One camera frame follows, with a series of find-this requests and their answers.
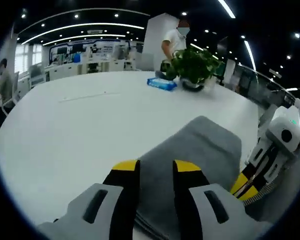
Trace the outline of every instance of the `gray towel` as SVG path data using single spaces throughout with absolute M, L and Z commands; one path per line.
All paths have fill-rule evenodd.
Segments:
M 173 160 L 199 166 L 210 184 L 230 190 L 240 173 L 241 140 L 204 116 L 140 157 L 136 223 L 156 239 L 180 239 L 174 203 Z

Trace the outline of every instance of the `blue tissue box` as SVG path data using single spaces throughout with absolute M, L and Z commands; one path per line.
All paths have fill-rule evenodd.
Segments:
M 163 89 L 166 91 L 172 91 L 177 86 L 177 84 L 174 81 L 169 81 L 157 77 L 149 78 L 146 84 L 148 84 L 151 87 Z

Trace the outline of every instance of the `ceiling light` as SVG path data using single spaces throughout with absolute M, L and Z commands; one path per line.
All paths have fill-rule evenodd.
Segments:
M 249 56 L 250 56 L 250 59 L 251 59 L 251 63 L 252 63 L 253 70 L 256 71 L 256 70 L 257 70 L 257 69 L 256 69 L 256 64 L 255 64 L 254 56 L 252 55 L 252 51 L 251 51 L 250 45 L 249 45 L 248 41 L 244 41 L 244 44 L 245 44 L 246 49 L 248 50 L 248 53 L 249 53 Z
M 86 37 L 87 38 L 88 37 L 123 37 L 124 38 L 125 36 L 126 35 L 119 35 L 119 34 L 90 34 L 90 35 L 70 36 L 70 37 L 66 37 L 66 38 L 62 38 L 62 39 L 47 42 L 47 43 L 43 44 L 43 46 L 53 44 L 53 43 L 57 43 L 57 42 L 60 42 L 60 41 L 69 40 L 69 39 L 79 39 L 79 38 L 86 38 Z
M 218 0 L 219 3 L 221 3 L 222 7 L 226 10 L 226 12 L 229 14 L 230 18 L 235 19 L 236 16 L 234 13 L 231 11 L 230 7 L 226 4 L 224 0 Z
M 58 30 L 62 30 L 62 29 L 68 29 L 68 28 L 74 28 L 74 27 L 82 27 L 82 26 L 94 26 L 94 25 L 109 25 L 109 26 L 121 26 L 121 27 L 128 27 L 128 28 L 135 28 L 135 29 L 145 29 L 142 26 L 135 26 L 135 25 L 129 25 L 129 24 L 123 24 L 123 23 L 109 23 L 109 22 L 95 22 L 95 23 L 80 23 L 80 24 L 74 24 L 74 25 L 69 25 L 69 26 L 63 26 L 63 27 L 59 27 L 59 28 L 55 28 L 49 31 L 45 31 L 43 33 L 40 33 L 32 38 L 29 38 L 28 40 L 24 41 L 23 43 L 21 43 L 21 45 L 24 45 L 28 42 L 30 42 L 33 39 L 36 39 L 38 37 L 41 37 L 43 35 L 58 31 Z
M 194 45 L 193 43 L 190 43 L 190 45 L 191 45 L 192 47 L 195 47 L 195 48 L 197 48 L 197 49 L 203 51 L 203 48 L 201 48 L 201 47 L 199 47 L 199 46 L 197 46 L 197 45 Z

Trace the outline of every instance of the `white shirt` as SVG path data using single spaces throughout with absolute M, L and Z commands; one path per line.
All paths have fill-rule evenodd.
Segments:
M 168 31 L 165 34 L 163 41 L 170 42 L 169 48 L 171 55 L 177 50 L 184 50 L 187 48 L 186 37 L 181 35 L 176 28 Z

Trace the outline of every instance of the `plant pot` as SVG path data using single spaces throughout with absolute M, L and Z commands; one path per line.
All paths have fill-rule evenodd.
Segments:
M 194 84 L 188 79 L 182 77 L 180 78 L 180 81 L 182 82 L 182 87 L 190 92 L 199 92 L 205 87 L 203 83 Z

